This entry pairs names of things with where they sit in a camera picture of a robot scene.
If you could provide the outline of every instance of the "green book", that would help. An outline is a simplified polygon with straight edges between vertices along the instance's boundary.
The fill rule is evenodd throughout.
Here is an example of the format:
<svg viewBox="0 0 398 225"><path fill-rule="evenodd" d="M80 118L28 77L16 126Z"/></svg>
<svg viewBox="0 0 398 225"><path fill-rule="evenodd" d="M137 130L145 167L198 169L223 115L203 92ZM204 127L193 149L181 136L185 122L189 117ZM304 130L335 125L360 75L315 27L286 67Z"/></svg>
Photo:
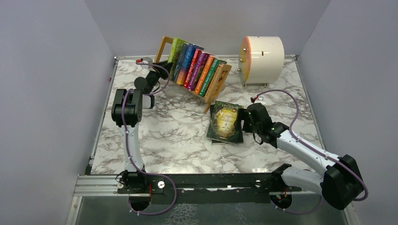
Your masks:
<svg viewBox="0 0 398 225"><path fill-rule="evenodd" d="M203 82L202 88L199 91L199 96L204 97L207 91L207 88L209 87L209 84L211 82L211 79L213 78L213 75L217 69L218 64L227 64L226 61L219 60L217 58L214 58L212 65L210 66L209 72L206 75L205 81Z"/></svg>
<svg viewBox="0 0 398 225"><path fill-rule="evenodd" d="M173 76L174 71L176 69L178 56L180 55L180 51L183 48L183 43L187 42L175 37L173 39L173 43L171 44L170 54L168 55L168 60L167 60L167 62L173 63L173 66L170 69L170 79Z"/></svg>
<svg viewBox="0 0 398 225"><path fill-rule="evenodd" d="M241 105L216 101L206 137L226 143L238 143L237 120L241 108Z"/></svg>

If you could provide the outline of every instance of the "marble table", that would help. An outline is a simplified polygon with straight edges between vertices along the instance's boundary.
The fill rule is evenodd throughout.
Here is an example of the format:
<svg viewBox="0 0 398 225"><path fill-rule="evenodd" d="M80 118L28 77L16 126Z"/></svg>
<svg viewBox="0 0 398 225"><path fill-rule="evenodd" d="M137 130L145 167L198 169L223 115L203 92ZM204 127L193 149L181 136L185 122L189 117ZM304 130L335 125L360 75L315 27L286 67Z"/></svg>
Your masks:
<svg viewBox="0 0 398 225"><path fill-rule="evenodd" d="M218 100L247 107L250 97L268 90L284 89L300 105L300 116L293 130L311 143L321 146L308 100L294 60L285 60L279 79L269 88L242 88L237 73L237 59L225 58L232 70L225 82L226 88ZM92 174L117 174L124 169L122 136L111 119L111 108L116 89L133 88L134 79L145 77L148 70L133 60L120 60L115 74L106 114L99 135L92 165ZM289 125L295 114L295 105L289 96L271 92L257 100L266 105L273 121ZM209 114L204 114L205 103L174 83L155 96L155 107L143 110L139 125L139 140L145 169L151 173L264 173L283 163L300 169L309 167L293 155L275 149L269 144L258 145L252 134L244 133L242 144L216 144L206 138Z"/></svg>

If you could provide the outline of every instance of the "white cylinder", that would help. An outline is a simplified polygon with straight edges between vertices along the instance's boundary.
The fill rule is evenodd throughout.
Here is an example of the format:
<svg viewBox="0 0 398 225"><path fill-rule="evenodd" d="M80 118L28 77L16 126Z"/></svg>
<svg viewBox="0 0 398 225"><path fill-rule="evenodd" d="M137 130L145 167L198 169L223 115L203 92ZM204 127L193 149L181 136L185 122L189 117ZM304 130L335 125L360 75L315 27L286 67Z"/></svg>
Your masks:
<svg viewBox="0 0 398 225"><path fill-rule="evenodd" d="M242 84L275 82L281 74L284 56L279 37L246 36L239 54Z"/></svg>

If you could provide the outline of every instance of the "book with golden cover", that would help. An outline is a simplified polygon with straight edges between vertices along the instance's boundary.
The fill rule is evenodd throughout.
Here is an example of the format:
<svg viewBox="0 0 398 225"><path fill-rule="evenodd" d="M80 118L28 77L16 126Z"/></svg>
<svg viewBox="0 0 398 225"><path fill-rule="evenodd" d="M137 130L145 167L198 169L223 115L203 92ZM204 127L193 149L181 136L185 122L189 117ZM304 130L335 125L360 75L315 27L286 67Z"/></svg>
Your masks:
<svg viewBox="0 0 398 225"><path fill-rule="evenodd" d="M237 104L216 101L206 137L226 143L238 143L239 131L236 129L236 123L240 108L243 107Z"/></svg>

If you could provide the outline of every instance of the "wooden bookshelf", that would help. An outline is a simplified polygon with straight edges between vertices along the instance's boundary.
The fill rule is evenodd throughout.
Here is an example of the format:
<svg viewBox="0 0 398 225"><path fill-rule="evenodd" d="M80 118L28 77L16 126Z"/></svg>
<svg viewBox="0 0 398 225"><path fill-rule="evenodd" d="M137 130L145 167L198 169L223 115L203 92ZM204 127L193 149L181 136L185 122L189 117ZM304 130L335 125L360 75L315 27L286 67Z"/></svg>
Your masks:
<svg viewBox="0 0 398 225"><path fill-rule="evenodd" d="M166 36L164 36L162 38L162 41L161 41L161 44L159 45L158 53L156 54L154 62L160 61L160 58L163 54L163 49L164 49L164 46L166 45L166 43L170 43L170 44L173 43L173 39L170 37L166 37ZM188 90L181 85L178 85L178 86L185 89L187 92L190 92L191 94L195 95L196 97L199 97L202 100L204 100L207 105L206 105L206 108L203 113L207 113L211 104L215 100L217 100L220 92L225 89L224 82L227 79L227 76L230 73L230 71L231 71L231 65L228 65L228 64L218 65L216 72L213 75L212 81L210 82L209 87L208 87L204 97L195 94L194 91Z"/></svg>

